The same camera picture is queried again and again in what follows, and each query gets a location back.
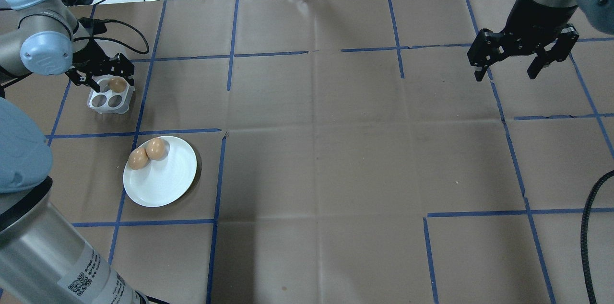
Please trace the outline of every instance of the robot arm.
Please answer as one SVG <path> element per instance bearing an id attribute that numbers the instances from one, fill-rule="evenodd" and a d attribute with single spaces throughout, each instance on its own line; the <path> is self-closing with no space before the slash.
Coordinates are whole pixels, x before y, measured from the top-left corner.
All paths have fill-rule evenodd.
<path id="1" fill-rule="evenodd" d="M 480 30 L 469 49 L 475 78 L 482 81 L 490 66 L 510 56 L 537 54 L 527 70 L 531 79 L 553 61 L 564 61 L 579 38 L 568 23 L 578 6 L 592 26 L 614 34 L 614 0 L 516 0 L 504 29 Z"/>
<path id="2" fill-rule="evenodd" d="M 6 1 L 20 21 L 15 31 L 0 35 L 0 84 L 33 72 L 66 73 L 75 85 L 88 85 L 97 92 L 99 86 L 92 79 L 97 75 L 119 75 L 134 85 L 130 79 L 134 65 L 121 53 L 108 57 L 92 39 L 106 31 L 104 24 L 77 20 L 60 0 Z"/>

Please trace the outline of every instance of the black coiled cable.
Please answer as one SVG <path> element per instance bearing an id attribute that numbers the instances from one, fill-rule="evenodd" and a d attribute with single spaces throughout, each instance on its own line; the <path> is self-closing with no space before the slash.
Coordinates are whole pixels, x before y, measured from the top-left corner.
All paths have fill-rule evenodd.
<path id="1" fill-rule="evenodd" d="M 606 180 L 614 176 L 614 171 L 610 171 L 603 175 L 597 183 L 592 187 L 584 211 L 582 212 L 582 226 L 579 233 L 579 249 L 582 257 L 582 271 L 584 271 L 584 283 L 586 285 L 586 293 L 588 295 L 588 301 L 590 304 L 597 304 L 597 298 L 595 297 L 595 291 L 592 288 L 592 278 L 590 278 L 590 266 L 588 263 L 588 218 L 590 217 L 590 210 L 592 209 L 592 202 L 597 196 L 597 192 L 603 186 Z"/>

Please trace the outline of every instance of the grid line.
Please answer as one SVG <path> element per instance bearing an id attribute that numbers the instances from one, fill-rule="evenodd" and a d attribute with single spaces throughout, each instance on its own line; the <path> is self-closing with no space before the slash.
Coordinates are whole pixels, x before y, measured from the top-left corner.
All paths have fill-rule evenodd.
<path id="1" fill-rule="evenodd" d="M 224 158 L 226 154 L 226 137 L 222 138 L 220 150 L 220 164 L 217 169 L 217 193 L 215 195 L 215 213 L 213 213 L 213 231 L 211 232 L 211 249 L 209 249 L 209 275 L 207 277 L 206 304 L 211 304 L 211 292 L 213 290 L 213 263 L 215 262 L 215 247 L 217 246 L 217 225 L 220 217 L 220 203 L 222 199 L 222 177 L 224 175 Z"/>
<path id="2" fill-rule="evenodd" d="M 605 144 L 607 144 L 608 146 L 610 155 L 612 156 L 612 158 L 614 158 L 614 148 L 612 148 L 612 142 L 610 141 L 610 136 L 608 136 L 608 132 L 605 130 L 605 125 L 603 125 L 601 116 L 599 115 L 599 112 L 597 111 L 597 106 L 595 105 L 594 101 L 592 100 L 592 97 L 590 96 L 590 93 L 588 92 L 588 87 L 586 86 L 586 83 L 584 83 L 584 79 L 582 78 L 582 74 L 579 70 L 578 64 L 576 63 L 574 59 L 574 55 L 570 53 L 569 59 L 574 64 L 574 69 L 576 71 L 576 75 L 578 76 L 579 83 L 580 85 L 582 85 L 582 89 L 584 90 L 586 99 L 588 99 L 588 103 L 590 104 L 590 107 L 592 108 L 592 113 L 595 115 L 595 118 L 597 119 L 597 123 L 599 123 L 601 133 L 603 134 L 603 138 L 605 139 Z"/>
<path id="3" fill-rule="evenodd" d="M 403 58 L 401 57 L 401 47 L 399 43 L 399 31 L 397 31 L 397 18 L 394 16 L 394 7 L 392 6 L 392 0 L 388 0 L 388 7 L 390 8 L 390 17 L 392 18 L 392 30 L 394 31 L 394 42 L 397 50 L 397 59 L 399 59 L 399 71 L 401 72 L 401 79 L 405 79 L 405 71 L 403 70 Z"/>
<path id="4" fill-rule="evenodd" d="M 235 15 L 232 21 L 232 39 L 230 39 L 230 63 L 228 63 L 228 82 L 226 83 L 226 90 L 230 91 L 230 85 L 232 85 L 232 66 L 235 59 L 235 42 L 236 42 L 236 21 L 239 16 L 239 0 L 235 0 Z"/>
<path id="5" fill-rule="evenodd" d="M 149 68 L 147 70 L 147 80 L 145 81 L 145 87 L 143 88 L 143 98 L 141 99 L 141 109 L 139 111 L 139 118 L 136 121 L 136 129 L 134 130 L 134 138 L 132 139 L 132 150 L 136 149 L 136 142 L 139 138 L 139 131 L 141 129 L 141 122 L 145 110 L 145 102 L 147 101 L 147 91 L 149 89 L 149 82 L 151 81 L 151 74 L 154 68 L 154 61 L 156 51 L 158 49 L 158 43 L 160 42 L 160 32 L 162 31 L 162 24 L 164 22 L 164 13 L 166 11 L 166 0 L 162 3 L 162 11 L 160 12 L 160 21 L 158 22 L 158 30 L 156 31 L 155 42 L 153 44 L 151 61 L 149 62 Z M 121 191 L 121 199 L 119 201 L 119 207 L 117 208 L 117 217 L 116 217 L 116 225 L 113 231 L 113 239 L 111 241 L 111 249 L 109 252 L 109 264 L 113 263 L 113 256 L 115 255 L 116 243 L 117 243 L 117 234 L 119 232 L 120 221 L 121 221 L 121 213 L 123 212 L 123 204 L 126 201 L 126 190 L 125 188 Z"/>
<path id="6" fill-rule="evenodd" d="M 475 20 L 475 15 L 473 13 L 473 8 L 471 7 L 471 2 L 469 0 L 465 0 L 465 2 L 467 2 L 467 8 L 469 9 L 469 16 L 471 17 L 471 21 L 473 24 L 473 29 L 477 35 L 478 33 L 478 24 L 476 23 Z M 500 118 L 501 118 L 501 122 L 503 123 L 503 127 L 505 130 L 505 138 L 507 139 L 507 144 L 508 144 L 508 148 L 509 148 L 509 154 L 511 155 L 511 159 L 513 161 L 514 164 L 514 169 L 516 171 L 516 178 L 518 180 L 518 186 L 520 187 L 520 192 L 522 194 L 522 199 L 524 199 L 524 207 L 526 209 L 526 214 L 529 220 L 529 226 L 531 228 L 531 234 L 533 236 L 533 242 L 535 243 L 535 250 L 537 251 L 537 258 L 539 259 L 539 263 L 540 263 L 540 267 L 542 268 L 542 273 L 543 273 L 543 278 L 544 278 L 544 282 L 546 283 L 546 290 L 548 291 L 548 297 L 550 297 L 550 302 L 551 304 L 555 304 L 556 303 L 556 299 L 555 299 L 555 293 L 552 289 L 552 284 L 550 283 L 550 276 L 548 275 L 548 269 L 546 267 L 546 261 L 543 257 L 543 253 L 542 253 L 542 246 L 541 243 L 539 241 L 539 236 L 537 234 L 537 228 L 535 227 L 535 221 L 533 220 L 533 214 L 531 213 L 531 206 L 529 204 L 529 200 L 525 197 L 525 186 L 524 186 L 524 181 L 522 180 L 522 173 L 520 173 L 520 167 L 518 165 L 518 158 L 516 157 L 516 151 L 514 150 L 514 144 L 511 140 L 511 135 L 509 134 L 509 127 L 507 125 L 507 123 L 505 122 L 505 113 L 503 110 L 503 106 L 501 105 L 501 100 L 498 96 L 498 92 L 497 92 L 497 85 L 494 82 L 493 79 L 493 72 L 490 70 L 490 68 L 487 70 L 488 72 L 488 78 L 491 81 L 491 88 L 493 89 L 493 95 L 495 97 L 495 100 L 497 101 L 497 107 L 499 110 L 499 114 L 500 114 Z"/>

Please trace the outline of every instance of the blue tape line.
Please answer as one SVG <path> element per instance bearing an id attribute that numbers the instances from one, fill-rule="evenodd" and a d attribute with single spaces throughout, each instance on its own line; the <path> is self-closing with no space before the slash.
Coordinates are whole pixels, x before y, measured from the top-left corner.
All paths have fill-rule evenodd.
<path id="1" fill-rule="evenodd" d="M 486 210 L 483 212 L 436 212 L 428 213 L 427 217 L 491 217 L 491 216 L 522 216 L 526 210 Z"/>
<path id="2" fill-rule="evenodd" d="M 216 58 L 229 58 L 230 55 L 208 55 L 208 56 L 193 56 L 193 57 L 162 57 L 153 59 L 154 62 L 165 61 L 186 61 L 187 59 L 216 59 Z"/>
<path id="3" fill-rule="evenodd" d="M 546 267 L 546 260 L 543 257 L 542 245 L 539 241 L 539 237 L 537 236 L 537 228 L 535 227 L 535 221 L 533 220 L 533 214 L 531 213 L 531 206 L 529 205 L 529 199 L 523 197 L 524 206 L 527 208 L 527 217 L 529 218 L 529 225 L 531 226 L 531 234 L 533 234 L 533 241 L 535 241 L 535 249 L 537 250 L 537 258 L 539 259 L 539 264 L 542 267 L 543 278 L 546 281 L 546 288 L 548 289 L 548 297 L 550 297 L 550 302 L 552 304 L 556 304 L 555 293 L 552 290 L 552 283 L 550 282 L 550 275 L 548 275 L 548 269 Z"/>
<path id="4" fill-rule="evenodd" d="M 89 138 L 112 138 L 114 136 L 132 136 L 133 131 L 127 133 L 99 133 L 99 134 L 62 134 L 55 135 L 55 139 L 89 139 Z"/>
<path id="5" fill-rule="evenodd" d="M 614 40 L 614 38 L 586 38 L 586 39 L 578 39 L 578 42 L 610 42 Z"/>
<path id="6" fill-rule="evenodd" d="M 475 21 L 475 15 L 473 13 L 473 9 L 471 7 L 471 2 L 469 0 L 465 0 L 467 2 L 467 9 L 469 9 L 469 16 L 471 17 L 471 21 L 473 24 L 473 29 L 476 34 L 478 33 L 478 24 Z M 550 303 L 555 304 L 555 293 L 552 289 L 552 284 L 550 282 L 550 276 L 548 275 L 548 269 L 546 268 L 546 262 L 543 258 L 542 246 L 539 241 L 539 236 L 537 235 L 537 229 L 535 228 L 535 222 L 533 221 L 533 215 L 531 214 L 531 206 L 529 206 L 529 200 L 525 197 L 525 187 L 524 180 L 522 180 L 522 174 L 520 173 L 520 167 L 518 166 L 518 158 L 516 157 L 516 151 L 514 150 L 514 144 L 511 141 L 511 136 L 509 135 L 509 127 L 507 122 L 505 122 L 505 114 L 503 111 L 503 106 L 501 105 L 501 99 L 498 96 L 497 86 L 495 85 L 493 79 L 493 72 L 488 68 L 488 78 L 491 81 L 491 88 L 493 89 L 493 95 L 495 96 L 495 100 L 497 101 L 497 107 L 499 109 L 499 114 L 501 118 L 501 122 L 503 123 L 503 127 L 505 130 L 505 138 L 507 139 L 507 144 L 509 148 L 509 154 L 511 155 L 512 162 L 514 164 L 514 169 L 516 171 L 516 177 L 518 179 L 518 186 L 520 187 L 520 192 L 522 193 L 522 199 L 524 199 L 524 207 L 526 208 L 527 217 L 529 219 L 529 225 L 531 226 L 531 234 L 533 234 L 533 242 L 535 243 L 535 249 L 537 251 L 537 258 L 539 258 L 540 266 L 542 267 L 542 274 L 544 278 L 544 282 L 546 283 L 546 290 L 548 291 L 548 297 L 550 297 Z"/>
<path id="7" fill-rule="evenodd" d="M 215 197 L 215 213 L 213 215 L 213 231 L 211 233 L 211 250 L 209 252 L 209 276 L 207 277 L 207 304 L 211 304 L 213 290 L 213 263 L 215 262 L 215 246 L 217 245 L 217 223 L 220 217 L 220 201 L 222 198 L 222 177 L 224 175 L 224 156 L 226 154 L 226 136 L 222 138 L 220 164 L 217 170 L 217 195 Z"/>
<path id="8" fill-rule="evenodd" d="M 394 16 L 394 8 L 392 6 L 392 0 L 388 0 L 388 7 L 390 8 L 390 17 L 392 18 L 392 30 L 394 31 L 394 43 L 397 46 L 397 59 L 399 60 L 399 72 L 401 72 L 401 79 L 405 79 L 405 70 L 403 69 L 403 58 L 401 57 L 401 48 L 399 47 L 399 31 L 397 30 L 397 18 Z"/>
<path id="9" fill-rule="evenodd" d="M 473 30 L 475 31 L 477 35 L 479 33 L 478 23 L 475 22 L 475 16 L 473 14 L 473 8 L 471 7 L 471 2 L 469 2 L 469 0 L 465 0 L 465 3 L 467 3 L 467 8 L 469 8 L 469 16 L 471 17 L 471 23 L 473 24 Z"/>
<path id="10" fill-rule="evenodd" d="M 289 56 L 289 55 L 303 55 L 303 53 L 309 53 L 309 51 L 288 51 L 288 52 L 263 52 L 263 53 L 241 53 L 235 55 L 235 57 L 268 57 L 268 56 Z"/>
<path id="11" fill-rule="evenodd" d="M 158 221 L 122 221 L 120 226 L 162 226 L 162 225 L 202 225 L 213 223 L 213 219 L 184 219 Z"/>
<path id="12" fill-rule="evenodd" d="M 397 50 L 398 47 L 367 47 L 367 48 L 343 48 L 342 52 L 367 52 L 367 51 L 388 51 L 388 50 Z"/>
<path id="13" fill-rule="evenodd" d="M 219 133 L 221 129 L 177 129 L 140 131 L 139 135 Z"/>
<path id="14" fill-rule="evenodd" d="M 574 118 L 595 118 L 594 114 L 573 116 L 573 115 L 552 115 L 552 116 L 520 116 L 514 120 L 544 120 L 544 119 L 574 119 Z"/>
<path id="15" fill-rule="evenodd" d="M 136 129 L 134 130 L 134 138 L 132 139 L 132 149 L 136 149 L 136 141 L 139 138 L 139 131 L 141 129 L 141 122 L 143 119 L 143 112 L 145 110 L 145 101 L 147 99 L 147 90 L 149 89 L 149 81 L 151 79 L 151 74 L 154 65 L 154 58 L 156 55 L 156 51 L 158 49 L 158 42 L 160 42 L 160 33 L 162 31 L 162 24 L 164 22 L 164 13 L 166 11 L 166 0 L 162 2 L 162 11 L 160 12 L 160 21 L 158 22 L 158 30 L 155 35 L 155 42 L 153 44 L 151 61 L 149 62 L 149 69 L 147 70 L 147 80 L 145 81 L 145 87 L 143 89 L 143 98 L 141 99 L 141 109 L 139 111 L 139 118 L 136 121 Z M 113 231 L 113 239 L 111 241 L 111 250 L 109 252 L 109 264 L 113 262 L 113 256 L 115 255 L 115 248 L 117 243 L 117 234 L 119 232 L 120 221 L 121 221 L 121 213 L 123 212 L 123 204 L 126 201 L 126 190 L 123 189 L 121 191 L 121 199 L 119 201 L 119 207 L 117 208 L 117 218 L 116 218 L 116 226 Z"/>
<path id="16" fill-rule="evenodd" d="M 578 67 L 578 64 L 576 63 L 576 61 L 574 59 L 574 55 L 572 55 L 570 53 L 569 54 L 569 59 L 574 64 L 574 68 L 576 70 L 576 75 L 578 77 L 579 83 L 580 83 L 580 85 L 582 85 L 582 89 L 584 90 L 584 94 L 586 95 L 586 99 L 588 99 L 588 103 L 590 104 L 590 107 L 592 108 L 592 113 L 595 114 L 595 116 L 597 118 L 597 123 L 599 123 L 599 127 L 601 128 L 601 134 L 603 134 L 603 138 L 605 139 L 605 144 L 607 144 L 608 149 L 610 150 L 610 155 L 612 156 L 612 158 L 614 158 L 614 147 L 612 147 L 612 142 L 610 141 L 610 136 L 608 136 L 608 132 L 605 131 L 605 125 L 603 125 L 603 121 L 601 120 L 599 112 L 597 111 L 597 106 L 595 105 L 594 101 L 592 100 L 592 97 L 590 96 L 590 93 L 588 92 L 588 87 L 586 86 L 586 83 L 584 83 L 584 79 L 582 78 L 582 74 L 579 71 L 579 67 Z"/>
<path id="17" fill-rule="evenodd" d="M 430 247 L 430 235 L 428 234 L 428 223 L 426 218 L 423 218 L 424 224 L 424 241 L 426 243 L 426 258 L 428 260 L 428 273 L 430 273 L 430 286 L 433 291 L 433 302 L 439 304 L 439 295 L 437 293 L 437 282 L 435 279 L 435 266 L 433 265 L 433 251 Z"/>
<path id="18" fill-rule="evenodd" d="M 409 50 L 415 50 L 418 48 L 427 48 L 427 47 L 471 47 L 471 44 L 442 44 L 442 45 L 431 45 L 431 46 L 410 46 Z"/>
<path id="19" fill-rule="evenodd" d="M 116 222 L 73 222 L 73 227 L 112 227 L 117 225 Z"/>
<path id="20" fill-rule="evenodd" d="M 71 81 L 68 80 L 68 84 L 66 84 L 66 88 L 64 89 L 64 96 L 62 97 L 62 101 L 59 104 L 58 114 L 55 116 L 55 122 L 53 122 L 53 128 L 51 129 L 51 134 L 49 135 L 47 145 L 51 146 L 51 142 L 55 137 L 55 130 L 58 128 L 59 118 L 62 115 L 62 111 L 64 110 L 64 104 L 66 103 L 66 98 L 68 97 L 68 90 L 71 88 Z"/>
<path id="21" fill-rule="evenodd" d="M 230 63 L 228 63 L 228 83 L 226 83 L 226 90 L 230 91 L 230 85 L 232 84 L 232 66 L 235 59 L 235 40 L 236 40 L 236 20 L 239 15 L 239 0 L 235 0 L 235 15 L 232 21 L 232 40 L 230 41 Z"/>

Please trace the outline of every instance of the blue tape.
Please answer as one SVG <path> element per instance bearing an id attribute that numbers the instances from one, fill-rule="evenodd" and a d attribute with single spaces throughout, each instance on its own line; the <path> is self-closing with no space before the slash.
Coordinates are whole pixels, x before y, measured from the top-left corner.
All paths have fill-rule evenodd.
<path id="1" fill-rule="evenodd" d="M 578 39 L 578 42 L 610 42 L 614 40 L 614 38 L 586 38 L 586 39 Z"/>
<path id="2" fill-rule="evenodd" d="M 367 52 L 367 51 L 388 51 L 388 50 L 397 50 L 398 47 L 367 47 L 367 48 L 343 48 L 342 52 Z"/>
<path id="3" fill-rule="evenodd" d="M 176 129 L 140 131 L 139 135 L 219 133 L 221 129 Z"/>
<path id="4" fill-rule="evenodd" d="M 99 133 L 99 134 L 62 134 L 55 135 L 55 139 L 89 139 L 89 138 L 112 138 L 114 136 L 133 136 L 134 131 L 127 133 Z"/>
<path id="5" fill-rule="evenodd" d="M 426 243 L 426 258 L 428 260 L 428 273 L 430 273 L 430 287 L 433 291 L 433 302 L 439 304 L 439 295 L 437 293 L 437 282 L 435 279 L 435 266 L 433 265 L 433 251 L 430 247 L 430 234 L 428 234 L 428 223 L 426 218 L 423 218 L 424 224 L 424 242 Z"/>
<path id="6" fill-rule="evenodd" d="M 154 62 L 166 62 L 166 61 L 186 61 L 187 59 L 216 59 L 216 58 L 230 58 L 230 55 L 208 55 L 208 56 L 193 56 L 193 57 L 162 57 L 153 59 Z"/>
<path id="7" fill-rule="evenodd" d="M 73 227 L 112 227 L 117 225 L 116 222 L 73 222 Z"/>
<path id="8" fill-rule="evenodd" d="M 62 96 L 62 101 L 59 104 L 58 114 L 55 116 L 55 122 L 53 122 L 53 128 L 51 129 L 51 134 L 48 137 L 47 145 L 51 146 L 51 142 L 53 142 L 53 138 L 55 137 L 55 130 L 58 128 L 59 118 L 62 116 L 62 111 L 64 110 L 64 104 L 66 103 L 66 98 L 68 97 L 68 90 L 71 88 L 71 81 L 68 80 L 68 84 L 66 84 L 66 88 L 64 89 L 64 96 Z"/>
<path id="9" fill-rule="evenodd" d="M 405 79 L 405 70 L 403 69 L 403 58 L 401 57 L 401 48 L 399 43 L 399 31 L 397 29 L 397 18 L 394 16 L 394 7 L 392 6 L 392 0 L 388 0 L 388 7 L 390 8 L 390 17 L 392 18 L 392 30 L 394 31 L 394 42 L 397 46 L 397 59 L 399 60 L 399 72 L 401 73 L 401 79 Z"/>
<path id="10" fill-rule="evenodd" d="M 441 45 L 431 45 L 431 46 L 410 46 L 408 49 L 415 50 L 418 48 L 427 48 L 427 47 L 471 47 L 471 44 L 441 44 Z"/>
<path id="11" fill-rule="evenodd" d="M 239 15 L 239 0 L 235 0 L 235 15 L 232 21 L 232 40 L 230 41 L 230 63 L 228 63 L 228 82 L 226 83 L 226 90 L 230 91 L 230 85 L 232 85 L 232 66 L 235 59 L 235 40 L 236 40 L 236 20 Z"/>
<path id="12" fill-rule="evenodd" d="M 217 224 L 220 217 L 220 202 L 222 198 L 222 177 L 224 175 L 224 157 L 226 154 L 226 136 L 222 138 L 220 164 L 217 170 L 217 195 L 215 197 L 215 213 L 213 215 L 213 231 L 211 234 L 211 250 L 209 252 L 209 276 L 207 277 L 207 304 L 211 304 L 213 290 L 213 264 L 215 263 L 215 247 L 217 245 Z"/>
<path id="13" fill-rule="evenodd" d="M 490 217 L 490 216 L 522 216 L 526 210 L 485 210 L 483 212 L 435 212 L 427 217 Z"/>
<path id="14" fill-rule="evenodd" d="M 242 54 L 239 54 L 239 55 L 235 55 L 235 57 L 289 56 L 289 55 L 303 55 L 303 53 L 309 53 L 309 51 L 242 53 Z"/>
<path id="15" fill-rule="evenodd" d="M 213 219 L 183 219 L 158 221 L 122 221 L 120 226 L 162 226 L 162 225 L 203 225 L 213 223 Z"/>
<path id="16" fill-rule="evenodd" d="M 594 101 L 592 100 L 592 97 L 590 96 L 590 93 L 588 92 L 588 87 L 586 86 L 586 83 L 584 83 L 584 79 L 582 78 L 582 74 L 579 71 L 579 67 L 578 67 L 578 64 L 576 63 L 576 61 L 574 59 L 574 55 L 572 55 L 570 53 L 569 54 L 569 59 L 574 64 L 574 68 L 576 70 L 576 75 L 578 77 L 579 83 L 580 83 L 580 85 L 582 85 L 582 89 L 584 90 L 584 94 L 586 95 L 586 99 L 588 99 L 588 103 L 590 104 L 590 107 L 592 108 L 592 113 L 595 114 L 595 116 L 597 118 L 597 123 L 599 123 L 599 127 L 601 129 L 601 134 L 603 134 L 603 138 L 605 139 L 605 144 L 607 144 L 608 149 L 610 150 L 610 155 L 612 156 L 612 158 L 614 158 L 614 147 L 612 147 L 612 142 L 610 141 L 610 136 L 608 136 L 608 132 L 605 130 L 605 125 L 603 125 L 603 121 L 601 120 L 599 112 L 597 111 L 597 106 L 595 105 Z"/>
<path id="17" fill-rule="evenodd" d="M 475 21 L 475 15 L 471 7 L 471 2 L 469 0 L 465 0 L 465 2 L 467 2 L 467 8 L 469 9 L 469 16 L 471 17 L 473 29 L 475 30 L 477 34 L 478 24 Z M 518 158 L 516 157 L 516 151 L 514 150 L 514 144 L 511 141 L 511 136 L 509 135 L 509 127 L 507 126 L 507 123 L 505 122 L 505 114 L 503 111 L 503 106 L 501 105 L 501 99 L 498 96 L 497 86 L 495 85 L 495 82 L 493 79 L 493 72 L 491 72 L 490 68 L 488 68 L 487 72 L 488 72 L 488 78 L 491 81 L 491 88 L 493 89 L 493 95 L 495 96 L 495 100 L 497 101 L 497 107 L 499 109 L 501 122 L 503 123 L 503 127 L 505 130 L 505 138 L 507 139 L 509 154 L 511 155 L 511 159 L 514 164 L 514 169 L 516 171 L 516 177 L 518 179 L 518 186 L 520 187 L 520 192 L 522 193 L 522 199 L 524 199 L 524 207 L 526 208 L 526 214 L 527 214 L 527 217 L 529 218 L 529 225 L 531 226 L 531 234 L 533 235 L 533 242 L 535 243 L 537 257 L 539 258 L 540 266 L 542 267 L 542 274 L 543 274 L 544 282 L 546 284 L 546 290 L 548 291 L 548 297 L 550 297 L 551 304 L 555 304 L 556 303 L 555 293 L 552 289 L 552 284 L 550 282 L 550 276 L 548 276 L 548 270 L 546 269 L 546 262 L 544 261 L 544 258 L 543 258 L 542 246 L 539 241 L 539 236 L 537 235 L 537 229 L 535 228 L 535 223 L 533 222 L 533 215 L 531 214 L 531 206 L 529 206 L 529 200 L 525 197 L 524 180 L 522 180 L 522 174 L 520 173 L 520 167 L 518 165 Z"/>
<path id="18" fill-rule="evenodd" d="M 574 118 L 595 118 L 594 114 L 573 116 L 573 115 L 552 115 L 552 116 L 520 116 L 514 120 L 546 120 L 546 119 L 574 119 Z"/>

